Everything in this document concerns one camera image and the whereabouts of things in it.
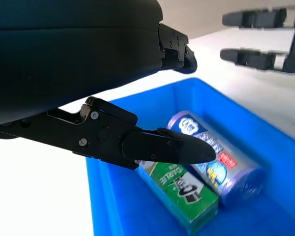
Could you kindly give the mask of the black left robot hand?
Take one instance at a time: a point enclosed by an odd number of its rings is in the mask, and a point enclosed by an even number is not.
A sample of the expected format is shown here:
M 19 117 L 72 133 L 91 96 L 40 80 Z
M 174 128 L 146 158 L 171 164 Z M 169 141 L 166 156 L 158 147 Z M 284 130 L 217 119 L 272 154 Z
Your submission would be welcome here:
M 155 0 L 0 0 L 0 139 L 24 138 L 135 169 L 215 159 L 206 142 L 96 93 L 161 70 L 196 71 L 188 37 Z

